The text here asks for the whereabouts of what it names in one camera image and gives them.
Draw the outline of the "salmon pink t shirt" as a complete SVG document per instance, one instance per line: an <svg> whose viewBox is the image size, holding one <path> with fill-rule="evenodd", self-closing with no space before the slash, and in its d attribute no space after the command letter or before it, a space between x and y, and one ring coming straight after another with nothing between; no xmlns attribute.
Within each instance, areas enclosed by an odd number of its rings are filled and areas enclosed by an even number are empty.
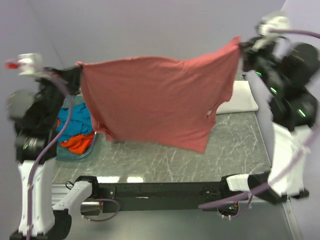
<svg viewBox="0 0 320 240"><path fill-rule="evenodd" d="M240 37L187 60L138 56L82 63L81 91L108 141L159 143L204 153L218 107L233 93Z"/></svg>

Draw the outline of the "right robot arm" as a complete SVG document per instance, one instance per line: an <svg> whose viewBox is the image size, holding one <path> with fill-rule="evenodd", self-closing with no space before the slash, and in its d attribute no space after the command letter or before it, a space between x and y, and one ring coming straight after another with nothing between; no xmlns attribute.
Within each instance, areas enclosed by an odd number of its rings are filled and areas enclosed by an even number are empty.
<svg viewBox="0 0 320 240"><path fill-rule="evenodd" d="M271 169L259 174L233 174L220 181L219 193L230 200L266 183L257 197L272 204L287 198L309 196L303 174L307 156L304 141L312 132L319 113L318 100L306 86L320 69L319 50L308 43L294 44L281 59L274 54L275 42L254 49L258 38L239 44L243 69L254 71L271 93L269 108L274 132Z"/></svg>

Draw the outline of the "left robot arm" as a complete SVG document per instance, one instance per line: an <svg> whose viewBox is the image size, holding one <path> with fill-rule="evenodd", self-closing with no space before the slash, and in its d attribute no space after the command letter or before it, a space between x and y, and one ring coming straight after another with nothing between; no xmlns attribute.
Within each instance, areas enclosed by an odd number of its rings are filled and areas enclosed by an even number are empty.
<svg viewBox="0 0 320 240"><path fill-rule="evenodd" d="M95 176L80 176L72 189L52 203L52 178L57 154L58 113L79 93L82 68L46 67L37 74L39 91L17 90L7 99L16 137L16 161L22 184L22 213L12 240L64 240L81 204L100 195Z"/></svg>

